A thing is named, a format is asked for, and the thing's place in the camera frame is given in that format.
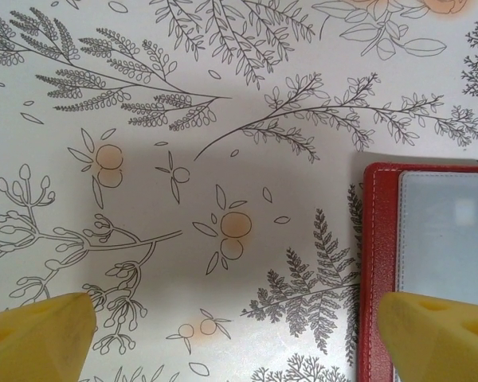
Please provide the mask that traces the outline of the floral patterned table cover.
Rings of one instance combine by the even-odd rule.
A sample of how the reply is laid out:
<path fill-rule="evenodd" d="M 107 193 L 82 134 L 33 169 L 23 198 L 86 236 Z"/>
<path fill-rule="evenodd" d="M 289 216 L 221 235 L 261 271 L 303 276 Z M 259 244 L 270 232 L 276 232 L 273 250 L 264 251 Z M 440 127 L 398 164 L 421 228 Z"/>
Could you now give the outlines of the floral patterned table cover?
<path fill-rule="evenodd" d="M 0 312 L 77 382 L 359 382 L 362 172 L 478 165 L 478 0 L 0 0 Z"/>

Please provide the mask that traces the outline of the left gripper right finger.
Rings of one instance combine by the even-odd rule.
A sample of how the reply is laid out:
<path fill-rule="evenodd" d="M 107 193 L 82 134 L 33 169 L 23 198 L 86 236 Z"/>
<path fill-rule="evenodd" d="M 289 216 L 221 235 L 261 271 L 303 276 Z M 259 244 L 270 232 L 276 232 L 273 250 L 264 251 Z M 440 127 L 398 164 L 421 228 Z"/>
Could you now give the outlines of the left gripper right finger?
<path fill-rule="evenodd" d="M 478 382 L 478 305 L 390 292 L 378 331 L 401 382 Z"/>

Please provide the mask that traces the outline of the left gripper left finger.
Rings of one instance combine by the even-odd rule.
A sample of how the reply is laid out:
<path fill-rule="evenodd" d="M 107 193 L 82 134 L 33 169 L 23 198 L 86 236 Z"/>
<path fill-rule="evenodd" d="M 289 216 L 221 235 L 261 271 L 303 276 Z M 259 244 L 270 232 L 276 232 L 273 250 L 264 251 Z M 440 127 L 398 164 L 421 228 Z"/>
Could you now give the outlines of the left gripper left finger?
<path fill-rule="evenodd" d="M 0 382 L 78 382 L 96 328 L 88 294 L 0 313 Z"/>

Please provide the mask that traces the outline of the red framed tablet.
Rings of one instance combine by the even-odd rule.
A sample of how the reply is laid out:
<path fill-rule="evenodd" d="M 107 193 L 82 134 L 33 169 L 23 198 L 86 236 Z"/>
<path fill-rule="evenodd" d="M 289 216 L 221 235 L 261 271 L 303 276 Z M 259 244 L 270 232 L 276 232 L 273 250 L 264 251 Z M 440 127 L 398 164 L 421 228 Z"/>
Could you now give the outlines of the red framed tablet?
<path fill-rule="evenodd" d="M 381 297 L 478 304 L 478 166 L 375 162 L 363 173 L 358 382 L 401 382 L 381 342 Z"/>

